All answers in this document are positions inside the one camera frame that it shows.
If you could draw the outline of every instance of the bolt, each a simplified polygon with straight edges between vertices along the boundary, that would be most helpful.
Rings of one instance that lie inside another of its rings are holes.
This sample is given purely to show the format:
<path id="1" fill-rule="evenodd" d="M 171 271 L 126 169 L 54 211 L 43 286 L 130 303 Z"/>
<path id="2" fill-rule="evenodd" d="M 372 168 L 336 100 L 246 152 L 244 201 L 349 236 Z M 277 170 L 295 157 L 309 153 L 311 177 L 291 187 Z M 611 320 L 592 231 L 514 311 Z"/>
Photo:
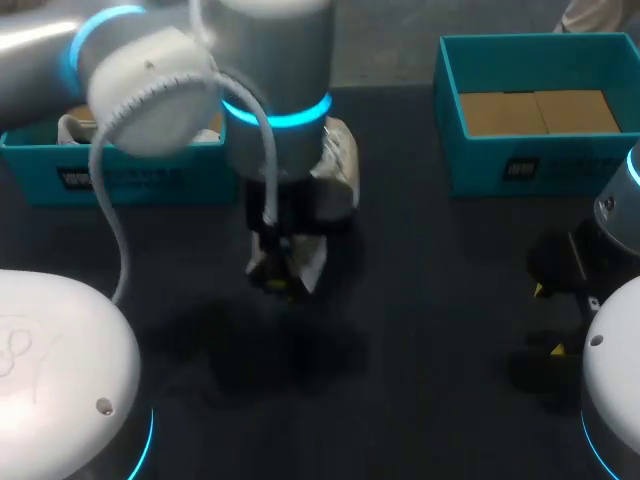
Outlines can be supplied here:
<path id="1" fill-rule="evenodd" d="M 613 197 L 609 197 L 604 201 L 603 206 L 608 212 L 610 212 L 616 206 L 616 201 L 613 199 Z"/>

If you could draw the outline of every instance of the black table surface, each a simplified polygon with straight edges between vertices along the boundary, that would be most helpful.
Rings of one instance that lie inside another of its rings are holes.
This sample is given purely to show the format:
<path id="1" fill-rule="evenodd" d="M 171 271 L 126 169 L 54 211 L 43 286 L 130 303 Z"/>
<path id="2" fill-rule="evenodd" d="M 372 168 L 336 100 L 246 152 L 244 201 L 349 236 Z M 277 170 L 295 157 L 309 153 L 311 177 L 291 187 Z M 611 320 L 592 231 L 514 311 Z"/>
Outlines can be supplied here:
<path id="1" fill-rule="evenodd" d="M 448 198 L 428 86 L 339 89 L 332 114 L 358 140 L 362 204 L 309 304 L 248 286 L 241 207 L 122 209 L 159 478 L 586 478 L 579 419 L 503 365 L 527 330 L 577 321 L 570 299 L 533 299 L 524 263 L 591 200 Z M 3 171 L 0 225 L 3 267 L 112 292 L 97 210 L 29 208 Z"/>

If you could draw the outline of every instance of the teal box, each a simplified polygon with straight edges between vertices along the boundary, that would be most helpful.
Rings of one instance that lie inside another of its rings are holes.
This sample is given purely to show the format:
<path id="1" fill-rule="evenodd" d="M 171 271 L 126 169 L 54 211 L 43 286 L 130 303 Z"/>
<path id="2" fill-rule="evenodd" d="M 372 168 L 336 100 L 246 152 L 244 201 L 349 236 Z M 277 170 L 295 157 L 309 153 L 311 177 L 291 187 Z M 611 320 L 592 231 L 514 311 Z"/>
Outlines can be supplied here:
<path id="1" fill-rule="evenodd" d="M 617 134 L 469 135 L 461 93 L 601 90 Z M 599 193 L 640 138 L 640 55 L 622 33 L 442 37 L 436 122 L 451 194 Z"/>
<path id="2" fill-rule="evenodd" d="M 0 154 L 29 204 L 95 205 L 88 175 L 89 145 L 56 145 L 57 121 L 5 133 Z M 104 149 L 105 183 L 118 205 L 228 205 L 238 180 L 220 143 L 197 143 L 176 155 L 138 158 L 112 145 Z"/>

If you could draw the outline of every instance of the blue light ring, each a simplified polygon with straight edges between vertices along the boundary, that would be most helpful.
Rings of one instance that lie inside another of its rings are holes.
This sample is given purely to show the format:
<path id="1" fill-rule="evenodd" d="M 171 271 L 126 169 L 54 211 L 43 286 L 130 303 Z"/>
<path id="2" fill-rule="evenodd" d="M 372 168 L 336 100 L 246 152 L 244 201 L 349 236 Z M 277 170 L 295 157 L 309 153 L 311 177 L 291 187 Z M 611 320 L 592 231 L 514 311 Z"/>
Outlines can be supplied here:
<path id="1" fill-rule="evenodd" d="M 93 15 L 82 24 L 80 30 L 73 37 L 71 47 L 69 49 L 69 62 L 74 71 L 78 71 L 78 59 L 80 58 L 80 50 L 87 41 L 89 36 L 103 23 L 108 22 L 112 18 L 121 15 L 129 15 L 132 13 L 146 13 L 144 7 L 140 5 L 120 5 L 119 7 L 107 8 Z"/>
<path id="2" fill-rule="evenodd" d="M 142 465 L 144 465 L 144 461 L 146 460 L 147 455 L 149 455 L 149 450 L 151 449 L 151 443 L 153 439 L 153 424 L 154 424 L 154 416 L 153 416 L 153 410 L 151 410 L 151 426 L 149 427 L 149 435 L 147 436 L 147 443 L 144 446 L 142 455 L 140 455 L 140 459 L 138 460 L 136 468 L 133 470 L 133 472 L 131 472 L 131 475 L 129 475 L 129 478 L 127 478 L 127 480 L 133 480 L 134 478 L 136 478 L 136 475 L 138 475 L 138 473 L 140 472 L 140 469 L 142 469 Z"/>
<path id="3" fill-rule="evenodd" d="M 596 456 L 600 464 L 604 467 L 604 469 L 609 473 L 609 475 L 611 475 L 611 478 L 613 478 L 614 480 L 620 480 L 620 477 L 618 477 L 615 473 L 613 473 L 611 469 L 607 466 L 607 464 L 604 463 L 604 460 L 602 460 L 602 458 L 598 454 L 598 451 L 596 450 L 596 447 L 593 445 L 593 442 L 591 441 L 591 437 L 589 437 L 589 432 L 587 431 L 587 424 L 584 422 L 584 413 L 582 412 L 580 413 L 580 418 L 582 419 L 582 428 L 584 430 L 584 436 L 587 437 L 587 442 L 589 442 L 589 446 L 591 447 L 591 450 L 593 450 L 594 455 Z"/>
<path id="4" fill-rule="evenodd" d="M 258 126 L 258 119 L 252 113 L 240 110 L 228 102 L 223 101 L 222 103 L 227 111 L 238 120 L 248 123 L 249 125 Z M 333 99 L 331 98 L 331 95 L 327 93 L 318 104 L 308 108 L 307 110 L 288 115 L 270 115 L 268 117 L 269 125 L 271 125 L 271 128 L 273 129 L 285 129 L 313 123 L 329 112 L 332 103 Z"/>
<path id="5" fill-rule="evenodd" d="M 631 154 L 632 153 L 633 153 L 633 150 L 631 150 L 629 152 L 629 155 L 627 155 L 627 168 L 629 169 L 629 174 L 631 175 L 631 177 L 636 181 L 638 186 L 640 186 L 640 175 L 638 175 L 638 172 L 636 171 L 635 167 L 633 166 L 633 161 L 631 159 Z"/>

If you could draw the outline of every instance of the white cable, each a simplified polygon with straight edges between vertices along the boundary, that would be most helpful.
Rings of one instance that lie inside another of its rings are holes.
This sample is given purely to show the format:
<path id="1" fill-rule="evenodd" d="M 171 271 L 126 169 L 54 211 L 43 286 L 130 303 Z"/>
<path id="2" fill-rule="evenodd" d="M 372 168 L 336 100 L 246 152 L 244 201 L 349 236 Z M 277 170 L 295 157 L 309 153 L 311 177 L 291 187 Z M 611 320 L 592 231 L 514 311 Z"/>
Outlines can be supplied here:
<path id="1" fill-rule="evenodd" d="M 213 39 L 205 25 L 203 12 L 202 0 L 189 0 L 189 19 L 191 21 L 191 29 L 196 35 L 196 43 L 210 54 L 209 50 L 213 47 Z M 265 201 L 262 221 L 265 225 L 272 227 L 278 223 L 278 157 L 269 118 L 253 94 L 231 77 L 218 72 L 213 57 L 212 61 L 213 68 L 216 70 L 215 77 L 218 84 L 242 100 L 258 120 L 265 151 Z"/>
<path id="2" fill-rule="evenodd" d="M 129 115 L 135 114 L 137 108 L 140 108 L 140 106 L 148 101 L 152 101 L 159 92 L 165 93 L 183 89 L 189 84 L 204 84 L 207 89 L 212 90 L 212 95 L 215 95 L 213 89 L 216 85 L 228 89 L 231 93 L 243 100 L 258 119 L 266 157 L 265 180 L 267 198 L 265 201 L 264 222 L 269 226 L 273 226 L 278 220 L 278 160 L 276 156 L 276 141 L 273 130 L 269 125 L 267 114 L 256 98 L 240 83 L 220 72 L 213 72 L 210 77 L 202 76 L 198 73 L 184 73 L 159 78 L 154 85 L 139 92 L 115 108 L 110 119 L 98 128 L 91 142 L 91 151 L 89 153 L 89 175 L 91 177 L 91 183 L 98 200 L 98 205 L 111 226 L 120 252 L 120 275 L 116 291 L 111 298 L 116 305 L 122 299 L 129 283 L 131 254 L 124 228 L 113 208 L 105 187 L 102 171 L 103 150 L 109 137 L 114 132 L 117 132 L 127 121 Z"/>
<path id="3" fill-rule="evenodd" d="M 191 29 L 193 33 L 196 35 L 196 42 L 206 51 L 213 46 L 213 39 L 211 38 L 211 34 L 207 30 L 207 27 L 204 23 L 204 18 L 202 15 L 202 1 L 201 0 L 190 0 L 189 1 L 189 21 L 191 22 Z"/>

